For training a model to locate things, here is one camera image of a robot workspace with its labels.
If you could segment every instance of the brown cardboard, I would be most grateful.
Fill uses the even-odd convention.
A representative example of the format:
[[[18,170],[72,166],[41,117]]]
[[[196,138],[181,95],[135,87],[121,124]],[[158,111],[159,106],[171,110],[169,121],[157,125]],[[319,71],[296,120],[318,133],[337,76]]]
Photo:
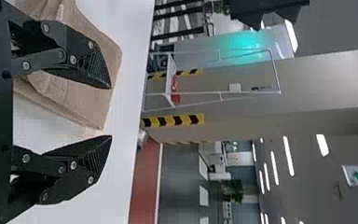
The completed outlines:
[[[36,20],[60,21],[95,40],[103,52],[112,87],[115,87],[121,49],[84,17],[75,0],[25,0],[18,8]],[[15,78],[13,83],[14,92],[32,102],[83,126],[103,129],[113,88],[99,90],[44,71],[36,71],[26,78]]]

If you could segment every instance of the ceiling light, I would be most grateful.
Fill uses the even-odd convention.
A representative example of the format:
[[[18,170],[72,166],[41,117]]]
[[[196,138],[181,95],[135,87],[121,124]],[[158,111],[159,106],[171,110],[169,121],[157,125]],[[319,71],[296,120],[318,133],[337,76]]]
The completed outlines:
[[[267,190],[270,191],[271,188],[269,187],[269,169],[267,169],[267,164],[265,162],[264,162],[264,175],[266,176]]]
[[[255,144],[252,143],[252,150],[253,150],[253,154],[254,154],[254,162],[257,161],[256,157],[255,157]]]
[[[264,215],[260,213],[261,224],[264,224]]]
[[[325,157],[329,154],[328,145],[326,138],[323,134],[316,134],[316,140],[318,140],[319,149],[321,150],[322,156]]]
[[[266,220],[266,224],[269,224],[269,216],[267,214],[264,214],[264,219]]]
[[[275,161],[275,154],[271,151],[271,161],[272,161],[272,171],[274,173],[275,184],[279,186],[279,177],[278,177],[278,169],[277,162]]]
[[[290,152],[289,140],[286,136],[283,137],[284,151],[286,152],[287,166],[289,167],[289,174],[295,175],[295,167],[293,166],[292,153]]]
[[[288,20],[284,20],[284,23],[286,24],[287,33],[289,34],[289,39],[290,43],[292,44],[293,52],[296,53],[298,49],[298,41],[296,37],[295,28],[293,27],[293,24]]]
[[[261,188],[261,192],[262,192],[263,194],[265,194],[266,192],[264,191],[263,172],[258,171],[258,177],[260,178],[260,188]]]

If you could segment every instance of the white sign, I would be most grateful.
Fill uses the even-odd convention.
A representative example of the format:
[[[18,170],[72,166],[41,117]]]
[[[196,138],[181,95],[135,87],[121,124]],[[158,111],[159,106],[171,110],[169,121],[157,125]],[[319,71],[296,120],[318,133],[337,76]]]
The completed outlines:
[[[358,187],[358,165],[343,165],[345,178],[351,187]]]

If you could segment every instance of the floor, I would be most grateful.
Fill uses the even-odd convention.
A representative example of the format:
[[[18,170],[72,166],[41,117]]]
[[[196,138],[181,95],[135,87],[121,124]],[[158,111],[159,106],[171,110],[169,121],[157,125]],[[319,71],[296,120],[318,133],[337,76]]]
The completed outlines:
[[[149,138],[137,153],[130,224],[223,223],[221,187],[201,174],[200,160],[198,145],[165,145],[160,154],[159,143]]]
[[[160,145],[152,138],[136,155],[132,182],[130,224],[154,224]]]
[[[159,224],[223,223],[219,186],[200,174],[197,145],[164,146],[162,153]],[[200,199],[200,187],[208,191],[206,205]]]

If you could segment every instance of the gray floor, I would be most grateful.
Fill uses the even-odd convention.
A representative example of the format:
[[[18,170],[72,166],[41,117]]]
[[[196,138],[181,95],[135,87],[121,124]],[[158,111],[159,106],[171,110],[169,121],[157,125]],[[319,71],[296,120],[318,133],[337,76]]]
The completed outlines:
[[[200,205],[200,186],[209,191],[209,206]],[[223,223],[219,186],[199,172],[197,145],[164,146],[162,154],[158,223]]]

